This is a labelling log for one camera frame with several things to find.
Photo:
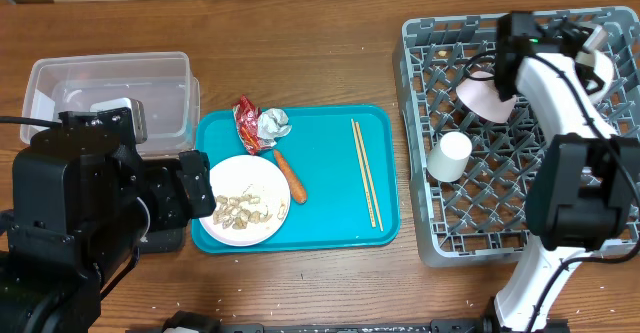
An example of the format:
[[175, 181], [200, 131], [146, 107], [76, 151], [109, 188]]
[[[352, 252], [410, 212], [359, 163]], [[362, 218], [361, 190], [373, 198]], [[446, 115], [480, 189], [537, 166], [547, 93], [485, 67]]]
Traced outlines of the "pink bowl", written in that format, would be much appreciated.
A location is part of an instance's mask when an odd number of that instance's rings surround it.
[[473, 113], [494, 123], [505, 123], [513, 111], [517, 97], [502, 101], [490, 73], [476, 71], [456, 87], [457, 98]]

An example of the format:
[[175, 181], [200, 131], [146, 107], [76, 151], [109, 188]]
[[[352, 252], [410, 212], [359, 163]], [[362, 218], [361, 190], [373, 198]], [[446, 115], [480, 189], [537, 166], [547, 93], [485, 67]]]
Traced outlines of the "white paper cup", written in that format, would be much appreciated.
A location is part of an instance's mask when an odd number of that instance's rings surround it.
[[429, 175], [440, 182], [457, 181], [472, 152], [471, 140], [463, 133], [444, 134], [427, 157]]

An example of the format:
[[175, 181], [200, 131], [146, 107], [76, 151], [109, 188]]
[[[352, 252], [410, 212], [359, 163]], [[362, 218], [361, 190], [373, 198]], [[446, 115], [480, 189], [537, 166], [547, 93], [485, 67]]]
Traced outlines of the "wooden chopstick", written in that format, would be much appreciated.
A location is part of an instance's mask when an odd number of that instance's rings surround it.
[[368, 154], [367, 154], [366, 145], [365, 145], [365, 141], [364, 141], [364, 136], [362, 134], [362, 129], [361, 129], [360, 124], [358, 122], [356, 124], [357, 124], [357, 128], [358, 128], [358, 133], [360, 135], [362, 151], [363, 151], [363, 155], [364, 155], [365, 171], [366, 171], [367, 179], [368, 179], [368, 183], [369, 183], [369, 190], [370, 190], [371, 202], [372, 202], [372, 206], [373, 206], [373, 213], [374, 213], [374, 218], [376, 219], [376, 223], [377, 223], [377, 227], [376, 228], [378, 228], [381, 232], [384, 232], [385, 231], [384, 223], [383, 223], [382, 217], [381, 217], [381, 211], [380, 211], [380, 206], [379, 206], [379, 202], [378, 202], [377, 191], [376, 191], [375, 182], [374, 182], [372, 171], [371, 171], [370, 164], [369, 164], [369, 159], [368, 159]]
[[355, 149], [356, 149], [359, 169], [360, 169], [360, 172], [361, 172], [361, 178], [362, 178], [363, 189], [364, 189], [364, 194], [365, 194], [365, 199], [366, 199], [366, 204], [367, 204], [367, 210], [368, 210], [368, 213], [369, 213], [370, 224], [371, 224], [372, 228], [376, 228], [377, 227], [377, 223], [376, 223], [376, 219], [374, 218], [374, 213], [373, 213], [373, 206], [372, 206], [372, 202], [371, 202], [369, 183], [368, 183], [367, 174], [366, 174], [366, 171], [365, 171], [364, 155], [363, 155], [363, 151], [362, 151], [360, 135], [358, 133], [358, 128], [357, 128], [357, 124], [356, 124], [357, 122], [353, 118], [351, 118], [350, 121], [351, 121], [353, 137], [354, 137], [354, 143], [355, 143]]

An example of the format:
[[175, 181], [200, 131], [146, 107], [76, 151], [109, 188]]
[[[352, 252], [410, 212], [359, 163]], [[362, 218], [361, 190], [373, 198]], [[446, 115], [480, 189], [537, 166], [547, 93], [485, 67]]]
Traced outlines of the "white bowl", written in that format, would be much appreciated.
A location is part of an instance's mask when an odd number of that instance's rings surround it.
[[575, 58], [577, 77], [589, 101], [596, 105], [609, 92], [614, 78], [613, 62], [601, 51], [579, 52]]

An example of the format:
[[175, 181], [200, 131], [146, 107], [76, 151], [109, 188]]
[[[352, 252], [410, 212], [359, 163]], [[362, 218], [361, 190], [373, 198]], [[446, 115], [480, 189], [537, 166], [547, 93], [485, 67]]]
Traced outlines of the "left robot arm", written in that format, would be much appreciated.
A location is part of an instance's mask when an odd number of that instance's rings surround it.
[[145, 253], [179, 250], [216, 206], [198, 150], [142, 158], [140, 103], [41, 120], [13, 162], [13, 207], [1, 214], [1, 328], [85, 332]]

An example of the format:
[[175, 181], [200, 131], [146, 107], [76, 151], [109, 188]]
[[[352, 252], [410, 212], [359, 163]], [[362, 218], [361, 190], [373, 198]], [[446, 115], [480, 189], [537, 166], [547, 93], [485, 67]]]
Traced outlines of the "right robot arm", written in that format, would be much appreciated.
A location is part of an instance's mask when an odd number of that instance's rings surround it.
[[614, 79], [597, 24], [542, 27], [531, 12], [497, 21], [494, 83], [501, 99], [525, 97], [547, 145], [525, 200], [527, 245], [493, 300], [499, 331], [544, 332], [547, 314], [575, 269], [605, 263], [639, 200], [639, 142], [596, 110]]

